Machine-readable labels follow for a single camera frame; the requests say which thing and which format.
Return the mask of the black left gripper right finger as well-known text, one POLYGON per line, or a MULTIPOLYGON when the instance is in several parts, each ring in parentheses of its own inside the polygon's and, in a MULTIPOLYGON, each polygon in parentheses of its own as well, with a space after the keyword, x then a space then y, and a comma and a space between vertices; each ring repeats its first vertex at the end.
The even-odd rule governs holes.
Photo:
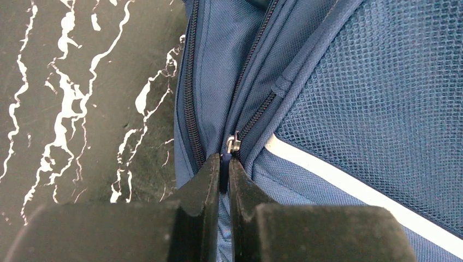
POLYGON ((234 261, 415 261, 393 215, 377 206, 281 205, 232 159, 234 261))

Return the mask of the navy blue student backpack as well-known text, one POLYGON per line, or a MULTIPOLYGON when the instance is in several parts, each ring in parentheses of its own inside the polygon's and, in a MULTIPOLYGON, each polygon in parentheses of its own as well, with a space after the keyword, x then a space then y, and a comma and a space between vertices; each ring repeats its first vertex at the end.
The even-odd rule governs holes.
POLYGON ((375 205, 462 261, 462 1, 185 1, 177 187, 212 154, 283 204, 375 205))

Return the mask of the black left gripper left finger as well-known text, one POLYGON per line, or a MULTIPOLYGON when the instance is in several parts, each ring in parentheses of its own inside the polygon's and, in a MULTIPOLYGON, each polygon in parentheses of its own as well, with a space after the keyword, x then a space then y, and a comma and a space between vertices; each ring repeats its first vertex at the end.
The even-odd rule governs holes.
POLYGON ((6 261, 215 261, 219 155, 161 202, 40 207, 6 261))

